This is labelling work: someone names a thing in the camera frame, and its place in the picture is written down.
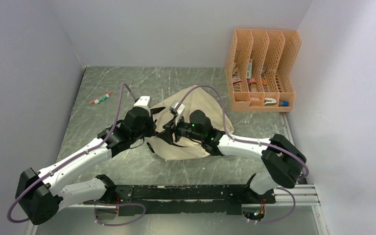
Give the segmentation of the beige canvas backpack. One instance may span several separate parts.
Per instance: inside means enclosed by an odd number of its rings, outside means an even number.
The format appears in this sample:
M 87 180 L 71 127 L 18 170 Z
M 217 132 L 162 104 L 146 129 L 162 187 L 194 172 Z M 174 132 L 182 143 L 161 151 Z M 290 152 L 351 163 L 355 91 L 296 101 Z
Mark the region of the beige canvas backpack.
M 200 159 L 218 154 L 216 143 L 234 127 L 223 116 L 218 101 L 195 85 L 183 89 L 154 105 L 162 110 L 153 114 L 156 135 L 146 138 L 149 149 L 164 160 Z

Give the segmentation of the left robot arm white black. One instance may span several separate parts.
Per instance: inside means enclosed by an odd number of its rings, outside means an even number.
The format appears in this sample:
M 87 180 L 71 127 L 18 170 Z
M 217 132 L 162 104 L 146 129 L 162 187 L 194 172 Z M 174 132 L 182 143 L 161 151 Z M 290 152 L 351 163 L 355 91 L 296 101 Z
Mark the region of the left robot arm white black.
M 74 154 L 39 171 L 28 168 L 20 174 L 16 204 L 27 215 L 26 221 L 40 225 L 60 210 L 88 200 L 108 204 L 116 197 L 116 185 L 106 175 L 84 183 L 71 181 L 91 167 L 131 148 L 137 140 L 152 137 L 156 124 L 153 115 L 163 108 L 134 105 L 122 120 L 101 131 Z

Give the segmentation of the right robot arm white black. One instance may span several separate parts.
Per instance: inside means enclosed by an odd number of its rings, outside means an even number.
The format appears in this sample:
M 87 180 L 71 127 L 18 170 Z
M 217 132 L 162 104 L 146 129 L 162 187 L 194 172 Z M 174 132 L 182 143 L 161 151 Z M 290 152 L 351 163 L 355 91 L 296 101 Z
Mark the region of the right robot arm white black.
M 244 193 L 251 203 L 276 187 L 294 188 L 306 164 L 305 156 L 285 136 L 253 139 L 230 135 L 214 128 L 200 110 L 190 114 L 189 122 L 173 117 L 156 136 L 172 145 L 181 138 L 196 141 L 212 156 L 234 155 L 261 161 L 265 170 L 250 178 Z

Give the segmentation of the orange green white marker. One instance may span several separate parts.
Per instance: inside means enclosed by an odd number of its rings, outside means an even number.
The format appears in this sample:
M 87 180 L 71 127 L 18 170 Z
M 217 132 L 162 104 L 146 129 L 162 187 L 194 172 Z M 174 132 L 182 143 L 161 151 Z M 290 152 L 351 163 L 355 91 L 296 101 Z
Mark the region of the orange green white marker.
M 99 104 L 99 103 L 105 101 L 106 99 L 108 99 L 108 98 L 110 97 L 110 95 L 111 95 L 112 93 L 113 93 L 112 91 L 107 92 L 106 94 L 104 94 L 104 95 L 102 95 L 102 96 L 100 96 L 100 97 L 98 97 L 98 98 L 96 98 L 96 99 L 90 101 L 90 102 L 89 102 L 89 105 L 92 105 L 92 104 Z

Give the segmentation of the green white packet in organizer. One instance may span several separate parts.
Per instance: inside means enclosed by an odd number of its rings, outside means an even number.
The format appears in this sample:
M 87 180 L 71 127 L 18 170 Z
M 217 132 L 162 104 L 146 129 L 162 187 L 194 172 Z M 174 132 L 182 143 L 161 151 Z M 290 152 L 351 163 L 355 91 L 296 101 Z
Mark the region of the green white packet in organizer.
M 247 71 L 246 71 L 246 77 L 247 79 L 252 78 L 252 67 L 253 67 L 253 59 L 249 59 Z

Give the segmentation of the white stapler in organizer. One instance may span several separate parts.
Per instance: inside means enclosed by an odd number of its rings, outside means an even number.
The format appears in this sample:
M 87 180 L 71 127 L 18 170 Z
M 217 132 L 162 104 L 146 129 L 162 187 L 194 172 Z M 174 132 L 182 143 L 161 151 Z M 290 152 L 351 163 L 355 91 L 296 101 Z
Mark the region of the white stapler in organizer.
M 274 106 L 278 103 L 275 98 L 265 97 L 264 98 L 264 106 Z

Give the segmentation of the orange plastic file organizer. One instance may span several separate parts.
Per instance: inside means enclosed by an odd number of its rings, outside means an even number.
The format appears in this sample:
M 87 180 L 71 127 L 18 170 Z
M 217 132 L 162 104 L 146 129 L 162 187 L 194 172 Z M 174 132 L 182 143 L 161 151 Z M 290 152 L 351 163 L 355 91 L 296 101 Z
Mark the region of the orange plastic file organizer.
M 290 74 L 301 46 L 297 31 L 235 29 L 225 74 L 232 111 L 279 112 L 292 111 L 295 91 Z M 258 83 L 258 92 L 249 92 L 246 71 L 253 59 L 252 77 Z M 264 106 L 264 98 L 275 98 L 274 106 Z M 288 107 L 279 107 L 279 101 L 288 101 Z

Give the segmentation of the blue cap item in organizer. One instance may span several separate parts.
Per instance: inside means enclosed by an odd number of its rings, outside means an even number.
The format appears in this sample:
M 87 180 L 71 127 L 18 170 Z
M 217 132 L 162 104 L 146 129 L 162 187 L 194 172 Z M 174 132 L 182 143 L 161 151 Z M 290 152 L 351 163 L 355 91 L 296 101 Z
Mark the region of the blue cap item in organizer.
M 289 102 L 288 101 L 279 101 L 279 107 L 288 107 Z

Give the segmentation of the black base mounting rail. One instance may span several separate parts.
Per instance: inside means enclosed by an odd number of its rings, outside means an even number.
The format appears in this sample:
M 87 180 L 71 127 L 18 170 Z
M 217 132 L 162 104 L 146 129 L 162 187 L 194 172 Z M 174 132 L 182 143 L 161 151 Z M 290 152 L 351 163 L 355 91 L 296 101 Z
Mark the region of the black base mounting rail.
M 274 191 L 256 194 L 246 185 L 117 185 L 99 202 L 120 204 L 119 216 L 147 214 L 214 213 L 241 215 L 242 206 L 274 204 Z

